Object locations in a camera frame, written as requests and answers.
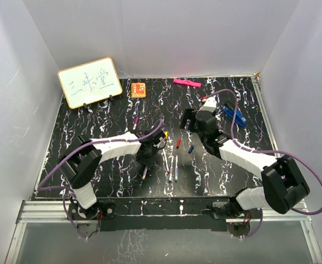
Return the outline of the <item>white pen yellow end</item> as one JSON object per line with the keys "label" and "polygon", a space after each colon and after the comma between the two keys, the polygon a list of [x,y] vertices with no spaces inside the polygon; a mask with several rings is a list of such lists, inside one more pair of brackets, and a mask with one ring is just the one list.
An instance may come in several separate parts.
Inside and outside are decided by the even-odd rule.
{"label": "white pen yellow end", "polygon": [[145,180],[147,172],[148,172],[148,167],[145,167],[142,175],[142,180]]}

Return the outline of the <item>white pen red end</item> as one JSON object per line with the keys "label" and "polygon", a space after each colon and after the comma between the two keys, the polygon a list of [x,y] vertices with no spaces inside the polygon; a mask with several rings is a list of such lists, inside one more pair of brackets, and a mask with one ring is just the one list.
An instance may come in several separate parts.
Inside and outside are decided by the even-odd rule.
{"label": "white pen red end", "polygon": [[163,154],[163,157],[164,157],[164,163],[165,163],[166,171],[169,174],[170,173],[170,169],[169,169],[168,159],[167,159],[167,156],[166,156],[165,149],[162,149],[162,154]]}

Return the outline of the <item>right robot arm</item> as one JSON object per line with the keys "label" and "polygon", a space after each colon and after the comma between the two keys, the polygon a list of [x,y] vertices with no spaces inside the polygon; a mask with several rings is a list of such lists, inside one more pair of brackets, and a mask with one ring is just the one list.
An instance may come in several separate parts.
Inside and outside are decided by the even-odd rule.
{"label": "right robot arm", "polygon": [[230,212],[243,218],[253,208],[270,207],[285,214],[303,200],[310,188],[295,160],[284,155],[276,158],[254,150],[246,151],[237,141],[220,131],[215,117],[216,102],[209,98],[200,109],[187,108],[180,128],[196,133],[206,151],[249,171],[262,181],[262,186],[238,192]]}

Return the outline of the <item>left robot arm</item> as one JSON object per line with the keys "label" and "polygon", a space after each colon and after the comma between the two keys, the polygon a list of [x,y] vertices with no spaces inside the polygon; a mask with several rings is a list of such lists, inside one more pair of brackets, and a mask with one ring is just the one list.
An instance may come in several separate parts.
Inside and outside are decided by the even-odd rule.
{"label": "left robot arm", "polygon": [[69,182],[78,204],[77,212],[86,219],[94,219],[99,205],[91,184],[98,166],[105,161],[126,155],[135,156],[136,162],[150,167],[157,153],[164,147],[165,132],[157,129],[132,130],[105,139],[89,139],[79,136],[62,155],[59,170]]}

